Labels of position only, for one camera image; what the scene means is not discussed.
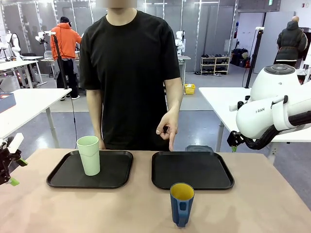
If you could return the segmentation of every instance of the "door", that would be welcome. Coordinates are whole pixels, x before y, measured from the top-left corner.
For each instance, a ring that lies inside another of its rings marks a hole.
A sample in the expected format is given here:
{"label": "door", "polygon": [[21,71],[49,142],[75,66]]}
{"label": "door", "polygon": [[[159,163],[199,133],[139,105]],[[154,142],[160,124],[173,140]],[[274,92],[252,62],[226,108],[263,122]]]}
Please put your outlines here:
{"label": "door", "polygon": [[294,15],[294,11],[267,13],[254,73],[258,74],[264,67],[273,65],[277,54],[278,35]]}

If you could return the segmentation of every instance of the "neck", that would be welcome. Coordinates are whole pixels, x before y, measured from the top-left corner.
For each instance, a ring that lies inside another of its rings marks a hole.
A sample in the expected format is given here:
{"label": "neck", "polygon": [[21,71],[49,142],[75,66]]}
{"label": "neck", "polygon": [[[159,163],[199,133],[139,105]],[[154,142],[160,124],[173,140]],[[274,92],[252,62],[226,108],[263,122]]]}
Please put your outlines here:
{"label": "neck", "polygon": [[135,8],[108,8],[106,19],[114,26],[122,26],[133,21],[136,14]]}

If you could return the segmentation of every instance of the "cup rim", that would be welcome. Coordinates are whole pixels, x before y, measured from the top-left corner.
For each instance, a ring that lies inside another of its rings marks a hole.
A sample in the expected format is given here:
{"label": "cup rim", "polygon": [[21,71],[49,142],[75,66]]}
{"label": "cup rim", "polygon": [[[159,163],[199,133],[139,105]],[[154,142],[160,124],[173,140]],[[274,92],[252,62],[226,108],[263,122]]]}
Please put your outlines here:
{"label": "cup rim", "polygon": [[[87,146],[84,146],[84,145],[79,144],[79,143],[78,143],[79,140],[81,140],[81,139],[83,139],[83,138],[85,138],[85,137],[95,137],[97,140],[96,140],[96,142],[94,142],[93,144],[90,144],[90,145],[87,145]],[[99,142],[98,137],[90,135],[90,136],[80,137],[80,138],[77,140],[77,145],[80,146],[80,147],[89,147],[89,146],[95,145],[95,144],[98,143],[98,142]]]}
{"label": "cup rim", "polygon": [[175,184],[179,184],[179,183],[186,184],[186,185],[188,185],[190,188],[192,188],[192,190],[193,190],[193,197],[192,197],[192,198],[194,198],[194,195],[195,195],[194,188],[193,188],[190,184],[185,183],[185,182],[177,182],[177,183],[172,184],[172,186],[170,187],[170,194],[172,195],[172,187],[173,187]]}

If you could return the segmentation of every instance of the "hood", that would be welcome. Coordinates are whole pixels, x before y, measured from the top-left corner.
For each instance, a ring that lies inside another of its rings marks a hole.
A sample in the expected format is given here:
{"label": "hood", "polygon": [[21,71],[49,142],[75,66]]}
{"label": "hood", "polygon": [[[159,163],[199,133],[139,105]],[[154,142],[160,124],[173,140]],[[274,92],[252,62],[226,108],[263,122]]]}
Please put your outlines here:
{"label": "hood", "polygon": [[288,22],[288,24],[287,24],[287,30],[295,30],[295,29],[297,29],[297,28],[299,28],[297,22],[293,22],[293,21]]}
{"label": "hood", "polygon": [[69,26],[69,23],[59,23],[57,25],[60,28],[65,28],[65,29],[70,29],[71,27]]}

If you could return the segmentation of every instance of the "orange jacket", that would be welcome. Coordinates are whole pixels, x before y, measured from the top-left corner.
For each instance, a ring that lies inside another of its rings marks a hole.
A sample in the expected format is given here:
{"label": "orange jacket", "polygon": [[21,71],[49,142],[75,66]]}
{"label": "orange jacket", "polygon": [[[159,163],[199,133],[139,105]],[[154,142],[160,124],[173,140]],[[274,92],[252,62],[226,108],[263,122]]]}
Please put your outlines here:
{"label": "orange jacket", "polygon": [[[69,23],[59,23],[55,28],[51,30],[56,32],[56,38],[58,41],[59,52],[62,58],[75,58],[76,42],[81,43],[81,36],[75,32],[69,26]],[[56,46],[54,44],[54,38],[51,36],[51,50],[53,59],[57,59]]]}

